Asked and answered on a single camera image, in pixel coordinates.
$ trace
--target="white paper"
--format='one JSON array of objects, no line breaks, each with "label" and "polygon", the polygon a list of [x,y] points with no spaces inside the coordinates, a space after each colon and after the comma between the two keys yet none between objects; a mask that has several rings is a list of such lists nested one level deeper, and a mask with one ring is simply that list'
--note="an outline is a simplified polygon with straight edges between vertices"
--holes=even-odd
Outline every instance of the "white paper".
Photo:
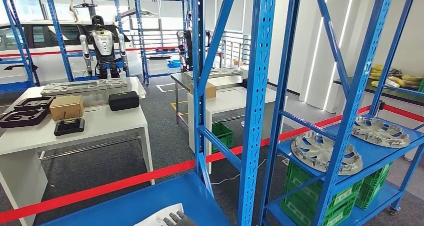
[{"label": "white paper", "polygon": [[184,212],[183,210],[183,204],[182,203],[177,203],[171,206],[168,206],[166,208],[163,208],[157,212],[155,212],[154,214],[150,215],[148,218],[146,218],[145,220],[134,224],[134,226],[161,226],[161,225],[166,225],[164,222],[164,218],[167,217],[169,219],[171,219],[170,217],[170,213],[177,213],[177,211],[181,211]]}]

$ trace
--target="car window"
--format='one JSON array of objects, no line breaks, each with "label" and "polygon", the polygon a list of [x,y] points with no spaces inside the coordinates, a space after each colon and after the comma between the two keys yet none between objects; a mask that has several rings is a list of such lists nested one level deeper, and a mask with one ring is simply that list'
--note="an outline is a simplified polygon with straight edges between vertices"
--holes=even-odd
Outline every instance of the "car window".
[{"label": "car window", "polygon": [[[86,35],[89,36],[90,32],[94,30],[93,25],[83,25],[82,26],[82,32]],[[115,36],[115,42],[118,42],[118,29],[115,25],[106,25],[106,30],[111,31]],[[123,36],[124,37],[124,41],[125,42],[130,42],[130,40],[128,39],[128,37],[126,35]]]},{"label": "car window", "polygon": [[[60,30],[62,31],[65,45],[70,46],[81,44],[80,32],[78,31],[77,25],[61,25]],[[32,37],[36,48],[56,47],[59,45],[54,26],[33,26]]]},{"label": "car window", "polygon": [[[18,32],[20,42],[22,43],[21,35]],[[0,29],[0,51],[16,50],[18,48],[12,29],[10,27]]]}]

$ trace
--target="green plastic crate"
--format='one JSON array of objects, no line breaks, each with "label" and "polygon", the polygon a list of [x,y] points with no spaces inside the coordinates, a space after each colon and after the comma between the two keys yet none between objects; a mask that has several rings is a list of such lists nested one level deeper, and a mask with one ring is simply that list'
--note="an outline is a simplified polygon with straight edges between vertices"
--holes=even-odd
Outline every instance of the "green plastic crate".
[{"label": "green plastic crate", "polygon": [[[329,208],[325,212],[323,226],[336,226],[348,218],[356,201],[356,195],[346,198],[341,205]],[[310,202],[304,201],[295,193],[283,200],[282,210],[299,226],[311,226],[315,210],[310,208]]]},{"label": "green plastic crate", "polygon": [[386,177],[389,174],[392,164],[393,162],[387,164],[383,168],[379,169],[377,172],[371,174],[370,176],[364,179],[358,197],[356,199],[356,206],[362,209],[368,208],[369,204],[377,196],[383,184],[385,183]]},{"label": "green plastic crate", "polygon": [[[212,133],[228,148],[231,148],[233,146],[232,131],[222,122],[216,122],[212,124]],[[212,153],[217,151],[218,149],[214,145],[212,145]]]},{"label": "green plastic crate", "polygon": [[[288,192],[287,188],[291,190],[297,186],[302,185],[303,183],[307,182],[311,178],[312,177],[307,172],[305,172],[295,163],[290,162],[288,164],[288,169],[287,169],[287,173],[285,177],[286,183],[285,183],[284,192],[285,193]],[[343,203],[346,198],[349,198],[351,195],[357,195],[359,193],[362,183],[363,183],[363,180],[356,182],[354,185],[334,195],[331,200],[331,203],[329,204],[329,207],[337,207],[341,203]],[[315,210],[318,203],[318,199],[322,191],[322,185],[323,184],[320,181],[316,181],[314,183],[311,183],[307,187],[303,188],[302,190],[296,192],[296,194],[300,196],[304,201],[313,202],[311,203],[311,205],[313,206],[313,209]]]}]

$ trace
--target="red barrier tape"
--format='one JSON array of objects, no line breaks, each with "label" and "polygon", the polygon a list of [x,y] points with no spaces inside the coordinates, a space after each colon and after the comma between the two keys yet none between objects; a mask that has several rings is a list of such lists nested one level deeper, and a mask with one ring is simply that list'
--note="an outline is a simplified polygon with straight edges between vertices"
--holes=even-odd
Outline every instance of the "red barrier tape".
[{"label": "red barrier tape", "polygon": [[[358,110],[358,113],[363,113],[367,110],[370,109],[370,106],[367,107],[363,107],[360,108]],[[336,117],[332,117],[323,121],[320,121],[318,123],[316,123],[316,126],[322,127],[331,123],[335,123],[338,122],[342,119],[342,116],[336,116]],[[280,134],[280,136],[278,137],[279,140],[283,140],[286,138],[290,138],[293,136],[296,136],[298,134],[304,133],[310,131],[309,128],[307,127],[301,127],[289,132],[285,132]],[[260,146],[265,146],[268,145],[270,143],[270,139],[266,138],[260,141]],[[232,148],[231,151],[234,154],[240,154],[242,152],[242,146],[238,146],[235,148]],[[221,159],[224,159],[224,155],[220,152],[208,155],[206,157],[206,162],[214,162],[214,161],[218,161]],[[125,178],[116,182],[111,182],[108,184],[104,184],[98,187],[93,187],[90,189],[86,189],[86,190],[82,190],[82,191],[78,191],[78,192],[74,192],[71,194],[67,194],[64,196],[60,196],[60,197],[56,197],[53,199],[49,199],[43,202],[39,202],[36,204],[31,204],[25,207],[21,207],[18,209],[12,209],[12,210],[8,210],[5,212],[0,213],[0,223],[6,223],[12,220],[16,220],[19,219],[21,217],[26,217],[32,214],[37,214],[37,213],[41,213],[41,212],[45,212],[45,211],[49,211],[58,207],[63,207],[72,203],[76,203],[76,202],[80,202],[86,199],[90,199],[93,197],[97,197],[106,193],[110,193],[110,192],[114,192],[120,189],[124,189],[127,187],[131,187],[143,182],[147,182],[150,181],[152,179],[156,179],[156,178],[160,178],[160,177],[165,177],[177,172],[181,172],[184,170],[188,170],[188,169],[192,169],[195,166],[195,161],[194,160],[189,160],[189,161],[185,161],[182,163],[178,163],[178,164],[174,164],[168,167],[163,167],[160,169],[156,169],[152,172],[147,172],[147,173],[143,173],[143,174],[139,174],[133,177],[129,177],[129,178]]]},{"label": "red barrier tape", "polygon": [[420,116],[418,114],[415,114],[415,113],[412,113],[412,112],[409,112],[409,111],[405,111],[404,109],[401,109],[401,108],[397,108],[397,107],[394,107],[394,106],[391,106],[391,105],[384,104],[383,109],[394,112],[396,114],[402,115],[402,116],[407,117],[407,118],[411,118],[411,119],[418,121],[418,122],[424,122],[423,116]]}]

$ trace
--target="blue container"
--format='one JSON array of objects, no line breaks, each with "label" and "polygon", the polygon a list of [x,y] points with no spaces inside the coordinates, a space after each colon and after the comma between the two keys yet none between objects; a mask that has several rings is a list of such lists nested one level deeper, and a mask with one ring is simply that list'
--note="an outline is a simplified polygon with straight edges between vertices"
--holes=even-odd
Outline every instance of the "blue container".
[{"label": "blue container", "polygon": [[169,60],[168,61],[168,68],[179,68],[180,67],[180,61],[179,60]]}]

